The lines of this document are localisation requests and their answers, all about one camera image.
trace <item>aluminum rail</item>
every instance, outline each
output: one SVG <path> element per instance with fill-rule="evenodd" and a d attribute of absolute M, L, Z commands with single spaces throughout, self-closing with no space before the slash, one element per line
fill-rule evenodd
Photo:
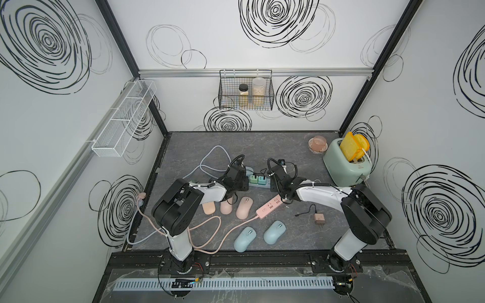
<path fill-rule="evenodd" d="M 356 68 L 245 68 L 245 69 L 141 69 L 140 78 L 167 78 L 167 77 L 219 77 L 220 71 L 225 71 L 227 77 L 267 77 L 268 70 L 273 71 L 273 77 L 292 76 L 372 76 L 370 67 Z"/>

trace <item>white wall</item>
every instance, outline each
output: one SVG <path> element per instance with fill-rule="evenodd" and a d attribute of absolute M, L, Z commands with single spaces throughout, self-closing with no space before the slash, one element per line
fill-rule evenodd
<path fill-rule="evenodd" d="M 140 69 L 373 67 L 407 3 L 110 1 Z M 234 111 L 215 114 L 211 109 L 218 78 L 163 78 L 157 83 L 169 131 L 336 130 L 365 81 L 365 77 L 322 77 L 333 85 L 327 105 L 326 97 L 315 91 L 330 94 L 330 89 L 319 87 L 318 77 L 303 78 L 286 100 L 278 89 L 287 77 L 273 78 L 272 111 L 241 108 L 236 102 Z M 226 89 L 222 94 L 233 95 Z M 288 108 L 308 114 L 284 115 Z M 220 127 L 208 128 L 207 123 L 204 127 L 206 115 L 220 117 Z"/>
<path fill-rule="evenodd" d="M 0 27 L 0 220 L 13 219 L 0 222 L 0 261 L 131 78 L 96 4 L 58 4 L 9 1 L 2 11 L 28 33 Z M 15 19 L 22 5 L 34 7 Z"/>
<path fill-rule="evenodd" d="M 0 261 L 131 79 L 92 0 L 4 1 L 2 18 Z M 90 160 L 0 302 L 91 302 L 162 141 L 145 121 L 122 158 Z"/>
<path fill-rule="evenodd" d="M 377 142 L 371 189 L 433 302 L 483 301 L 483 11 L 479 0 L 426 0 L 402 62 L 379 75 L 353 121 Z"/>

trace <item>floor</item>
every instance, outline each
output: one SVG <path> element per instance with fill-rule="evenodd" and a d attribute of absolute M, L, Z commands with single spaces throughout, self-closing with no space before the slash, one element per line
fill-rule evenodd
<path fill-rule="evenodd" d="M 320 180 L 321 182 L 332 183 L 332 179 L 323 163 L 321 155 L 313 154 L 308 148 L 308 141 L 315 135 L 323 135 L 328 143 L 336 139 L 338 135 L 333 132 L 327 133 L 301 133 L 301 132 L 245 132 L 245 133 L 227 133 L 227 132 L 174 132 L 170 139 L 167 151 L 160 166 L 153 192 L 151 194 L 146 214 L 150 215 L 155 203 L 161 198 L 173 181 L 177 178 L 188 174 L 196 167 L 202 158 L 215 146 L 223 146 L 231 158 L 239 154 L 244 154 L 245 166 L 252 167 L 255 172 L 267 167 L 268 158 L 285 159 L 293 162 L 298 166 L 298 175 L 310 180 Z M 213 168 L 225 169 L 229 160 L 220 148 L 214 151 L 204 161 L 205 165 Z M 198 181 L 206 183 L 210 178 L 209 175 L 200 170 L 196 170 L 191 176 L 187 177 L 188 181 Z M 256 209 L 264 205 L 276 193 L 269 189 L 260 189 L 250 187 L 247 192 L 238 192 L 239 199 L 243 196 L 249 196 L 254 200 L 251 207 L 249 218 L 256 214 Z M 232 227 L 240 224 L 236 215 L 236 209 L 239 202 L 234 205 L 233 211 L 228 215 L 223 215 L 219 211 L 219 204 L 216 203 L 216 212 L 213 215 L 221 216 L 222 226 L 214 239 L 204 249 L 216 249 L 223 236 Z M 317 204 L 317 211 L 323 213 L 326 223 L 318 227 L 313 220 L 313 208 L 309 214 L 295 217 L 295 214 L 308 211 L 311 203 L 295 201 L 291 205 L 283 205 L 273 211 L 263 219 L 256 219 L 247 226 L 251 226 L 257 233 L 248 247 L 248 250 L 314 250 L 314 249 L 331 249 L 339 238 L 349 228 L 343 213 L 326 206 Z M 206 215 L 202 206 L 199 206 L 190 226 L 195 226 L 212 215 Z M 286 232 L 278 239 L 276 244 L 269 245 L 263 240 L 263 234 L 266 229 L 275 221 L 280 220 L 286 226 Z M 217 228 L 218 220 L 211 220 L 202 227 L 191 232 L 194 245 L 205 243 L 214 230 Z M 245 226 L 233 231 L 222 245 L 222 249 L 232 250 L 236 237 Z M 153 227 L 143 218 L 136 241 L 145 238 L 153 232 Z M 133 249 L 164 249 L 168 247 L 167 240 L 155 234 L 148 240 L 134 245 Z M 380 239 L 375 245 L 368 245 L 366 249 L 388 249 L 386 241 Z"/>

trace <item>jar lid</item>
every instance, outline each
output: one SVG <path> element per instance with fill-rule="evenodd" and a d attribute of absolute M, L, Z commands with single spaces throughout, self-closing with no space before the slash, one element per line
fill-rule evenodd
<path fill-rule="evenodd" d="M 245 83 L 239 84 L 239 90 L 240 91 L 245 92 L 248 89 L 249 89 L 249 87 L 247 86 L 247 84 L 245 84 Z"/>

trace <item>black circle drawing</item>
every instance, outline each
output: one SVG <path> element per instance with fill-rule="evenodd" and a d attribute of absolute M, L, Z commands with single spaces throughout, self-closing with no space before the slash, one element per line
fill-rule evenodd
<path fill-rule="evenodd" d="M 379 58 L 382 49 L 386 45 L 389 37 L 391 36 L 394 28 L 396 27 L 395 24 L 389 25 L 375 33 L 369 40 L 367 40 L 364 48 L 360 52 L 360 60 L 365 66 L 374 67 L 377 59 Z M 411 29 L 408 27 L 403 36 L 401 37 L 399 43 L 394 48 L 394 51 L 391 54 L 391 57 L 386 62 L 386 66 L 391 66 L 398 61 L 398 57 L 394 57 L 392 55 L 397 54 L 399 56 L 402 55 L 404 50 L 406 49 L 407 42 L 409 41 L 409 37 L 411 36 Z"/>
<path fill-rule="evenodd" d="M 401 157 L 394 157 L 389 159 L 382 170 L 382 178 L 384 186 L 389 194 L 398 202 L 408 203 L 408 199 L 403 198 L 403 188 L 406 179 L 415 174 L 418 176 L 416 167 L 408 159 Z"/>
<path fill-rule="evenodd" d="M 160 110 L 160 102 L 157 96 L 153 95 L 152 102 L 155 103 L 155 107 Z M 137 109 L 138 102 L 133 103 L 133 105 L 128 110 L 128 116 L 132 116 L 134 111 Z M 130 133 L 133 133 L 133 138 L 138 141 L 143 141 L 147 139 L 153 128 L 157 126 L 155 118 L 153 117 L 150 108 L 147 108 L 143 116 L 139 119 L 140 123 L 138 123 L 137 127 L 131 123 L 123 122 L 123 126 L 130 130 Z"/>
<path fill-rule="evenodd" d="M 382 79 L 384 79 L 385 82 L 393 82 L 402 74 L 403 68 L 403 58 L 398 54 L 392 55 L 389 57 L 388 63 L 382 70 Z"/>
<path fill-rule="evenodd" d="M 276 105 L 288 117 L 318 121 L 325 115 L 332 90 L 328 77 L 289 77 L 278 87 Z"/>
<path fill-rule="evenodd" d="M 0 62 L 45 93 L 67 95 L 86 84 L 89 40 L 66 0 L 2 1 Z"/>
<path fill-rule="evenodd" d="M 206 68 L 207 58 L 206 56 L 204 56 L 204 54 L 201 51 L 197 49 L 184 50 L 182 55 L 180 56 L 180 63 L 182 63 L 184 68 L 187 68 L 184 62 L 187 61 L 188 57 L 191 58 L 190 64 L 188 64 L 189 68 L 202 68 L 202 69 Z"/>
<path fill-rule="evenodd" d="M 104 193 L 98 191 L 102 193 L 102 197 L 92 195 L 98 186 L 109 188 Z M 137 196 L 141 192 L 142 184 L 132 175 L 124 175 L 113 184 L 102 180 L 93 186 L 89 192 L 88 204 L 91 210 L 97 212 L 97 230 L 104 244 L 110 247 L 123 245 L 135 214 Z"/>
<path fill-rule="evenodd" d="M 315 17 L 313 0 L 239 0 L 242 30 L 257 45 L 277 48 L 300 37 Z"/>
<path fill-rule="evenodd" d="M 367 154 L 372 161 L 372 168 L 371 173 L 377 166 L 377 162 L 379 161 L 379 143 L 377 142 L 377 138 L 381 135 L 382 132 L 382 121 L 379 116 L 371 116 L 367 123 L 365 122 L 358 122 L 352 126 L 350 131 L 354 134 L 361 134 L 369 141 L 369 150 Z"/>
<path fill-rule="evenodd" d="M 110 35 L 93 17 L 78 14 L 78 19 L 89 38 L 92 61 L 90 70 L 98 75 L 108 72 L 113 63 L 113 47 Z"/>
<path fill-rule="evenodd" d="M 206 131 L 250 131 L 253 122 L 243 110 L 214 107 L 204 116 Z"/>
<path fill-rule="evenodd" d="M 453 72 L 453 91 L 462 108 L 485 118 L 485 26 L 461 53 Z"/>
<path fill-rule="evenodd" d="M 15 189 L 18 184 L 22 184 L 22 192 Z M 30 214 L 39 203 L 40 195 L 40 181 L 33 172 L 18 170 L 0 175 L 0 235 L 6 222 Z"/>
<path fill-rule="evenodd" d="M 421 256 L 430 269 L 447 273 L 449 265 L 475 267 L 485 261 L 484 197 L 470 177 L 448 165 L 422 166 L 408 177 L 403 211 L 422 246 L 420 255 L 430 253 Z"/>
<path fill-rule="evenodd" d="M 278 119 L 282 116 L 284 116 L 281 112 L 277 111 L 261 111 L 261 110 L 256 110 L 256 115 L 259 117 L 265 119 L 265 120 L 275 120 Z"/>
<path fill-rule="evenodd" d="M 311 53 L 324 46 L 335 32 L 335 14 L 325 4 L 314 4 L 317 7 L 315 19 L 310 26 L 289 45 L 294 51 Z"/>
<path fill-rule="evenodd" d="M 129 165 L 134 165 L 142 159 L 144 152 L 144 140 L 131 140 L 123 153 L 123 158 Z"/>
<path fill-rule="evenodd" d="M 156 62 L 170 68 L 187 66 L 192 59 L 193 51 L 197 51 L 206 58 L 203 53 L 191 48 L 189 38 L 176 25 L 161 24 L 152 27 L 146 34 L 146 48 Z"/>

